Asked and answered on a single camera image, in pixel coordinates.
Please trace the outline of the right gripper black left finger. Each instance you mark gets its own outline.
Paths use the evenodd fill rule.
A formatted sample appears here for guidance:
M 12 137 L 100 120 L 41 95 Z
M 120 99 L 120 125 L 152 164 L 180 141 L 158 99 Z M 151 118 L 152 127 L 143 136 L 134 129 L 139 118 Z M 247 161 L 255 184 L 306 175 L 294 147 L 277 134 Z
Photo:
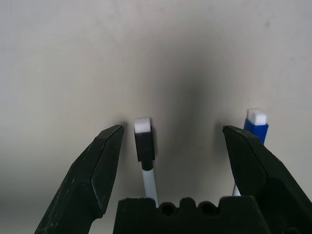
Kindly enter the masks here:
M 114 186 L 123 125 L 105 129 L 73 162 L 35 232 L 87 234 L 107 210 Z

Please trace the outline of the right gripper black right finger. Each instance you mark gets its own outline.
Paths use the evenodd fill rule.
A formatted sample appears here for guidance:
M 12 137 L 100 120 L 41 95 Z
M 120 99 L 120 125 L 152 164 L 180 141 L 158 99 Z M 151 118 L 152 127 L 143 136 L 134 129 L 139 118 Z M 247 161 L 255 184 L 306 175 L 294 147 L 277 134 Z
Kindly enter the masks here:
M 255 198 L 273 234 L 310 234 L 312 203 L 288 169 L 261 140 L 231 125 L 223 134 L 241 195 Z

